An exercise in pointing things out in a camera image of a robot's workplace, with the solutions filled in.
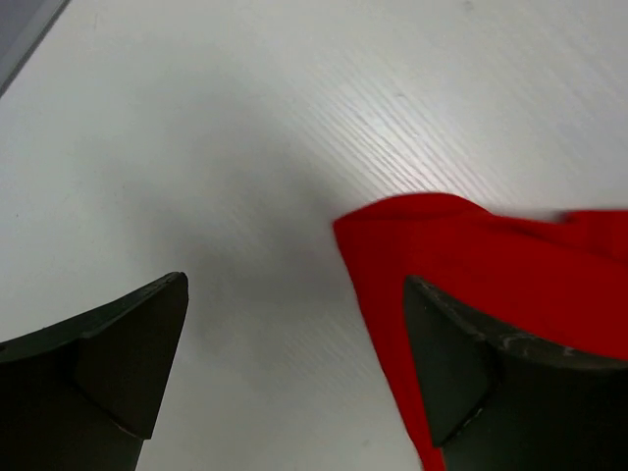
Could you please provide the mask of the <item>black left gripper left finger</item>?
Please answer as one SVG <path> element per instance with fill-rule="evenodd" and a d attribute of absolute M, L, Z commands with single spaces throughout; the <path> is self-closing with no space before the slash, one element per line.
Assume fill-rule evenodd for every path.
<path fill-rule="evenodd" d="M 133 470 L 156 425 L 188 306 L 173 272 L 1 344 L 4 470 Z"/>

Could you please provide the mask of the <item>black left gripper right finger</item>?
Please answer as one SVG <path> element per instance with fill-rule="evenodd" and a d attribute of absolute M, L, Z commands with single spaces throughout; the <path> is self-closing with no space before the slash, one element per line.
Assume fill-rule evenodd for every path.
<path fill-rule="evenodd" d="M 488 316 L 416 277 L 403 315 L 448 470 L 623 470 L 627 365 Z"/>

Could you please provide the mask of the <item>red t-shirt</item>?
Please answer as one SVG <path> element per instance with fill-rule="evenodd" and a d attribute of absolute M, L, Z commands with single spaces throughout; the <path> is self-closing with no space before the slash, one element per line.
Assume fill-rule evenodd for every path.
<path fill-rule="evenodd" d="M 495 214 L 462 197 L 417 193 L 334 222 L 340 255 L 410 440 L 427 470 L 432 445 L 403 315 L 416 277 L 543 339 L 627 365 L 627 213 L 575 210 L 554 221 Z"/>

